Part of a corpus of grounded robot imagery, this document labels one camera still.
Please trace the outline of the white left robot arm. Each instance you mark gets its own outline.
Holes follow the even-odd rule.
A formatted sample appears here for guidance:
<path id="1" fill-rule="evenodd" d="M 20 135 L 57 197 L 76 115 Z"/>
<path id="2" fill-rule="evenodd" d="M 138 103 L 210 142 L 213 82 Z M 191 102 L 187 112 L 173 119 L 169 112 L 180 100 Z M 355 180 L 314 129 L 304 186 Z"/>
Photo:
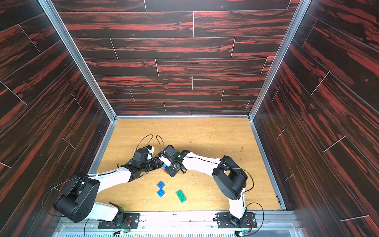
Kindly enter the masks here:
<path id="1" fill-rule="evenodd" d="M 88 176 L 75 175 L 53 204 L 55 210 L 74 223 L 85 219 L 98 219 L 113 222 L 120 226 L 124 210 L 116 204 L 96 202 L 97 195 L 113 186 L 140 178 L 142 173 L 161 168 L 163 162 L 152 158 L 138 168 L 125 164 L 117 169 Z"/>

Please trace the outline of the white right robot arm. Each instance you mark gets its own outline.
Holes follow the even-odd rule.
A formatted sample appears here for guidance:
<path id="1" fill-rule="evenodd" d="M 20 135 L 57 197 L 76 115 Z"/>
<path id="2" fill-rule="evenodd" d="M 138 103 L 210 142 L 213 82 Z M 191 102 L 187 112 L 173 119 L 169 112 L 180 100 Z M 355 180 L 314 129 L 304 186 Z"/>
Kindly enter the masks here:
<path id="1" fill-rule="evenodd" d="M 161 152 L 159 159 L 166 164 L 166 172 L 174 177 L 178 171 L 197 171 L 211 176 L 221 193 L 229 200 L 230 216 L 241 219 L 246 213 L 245 197 L 248 176 L 231 157 L 207 158 L 193 152 Z"/>

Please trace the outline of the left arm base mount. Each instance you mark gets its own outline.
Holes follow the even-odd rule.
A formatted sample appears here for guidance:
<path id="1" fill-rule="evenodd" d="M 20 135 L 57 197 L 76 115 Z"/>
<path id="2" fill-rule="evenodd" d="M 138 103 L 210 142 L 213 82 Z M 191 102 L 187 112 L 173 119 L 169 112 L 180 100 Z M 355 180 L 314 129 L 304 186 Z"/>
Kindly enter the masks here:
<path id="1" fill-rule="evenodd" d="M 100 220 L 98 229 L 125 229 L 130 231 L 131 229 L 138 228 L 140 213 L 125 212 L 119 205 L 112 202 L 109 202 L 109 204 L 116 207 L 118 212 L 112 221 Z"/>

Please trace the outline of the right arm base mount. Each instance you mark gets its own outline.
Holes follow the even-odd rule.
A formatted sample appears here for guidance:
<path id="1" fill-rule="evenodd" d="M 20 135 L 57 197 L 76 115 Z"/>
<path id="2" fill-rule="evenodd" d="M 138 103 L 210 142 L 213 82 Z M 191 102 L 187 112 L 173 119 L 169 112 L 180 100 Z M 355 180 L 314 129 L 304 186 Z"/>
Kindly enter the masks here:
<path id="1" fill-rule="evenodd" d="M 234 217 L 229 212 L 218 212 L 216 217 L 213 218 L 218 225 L 219 229 L 235 229 L 235 228 L 257 228 L 257 221 L 255 214 L 252 212 L 245 211 L 241 218 Z"/>

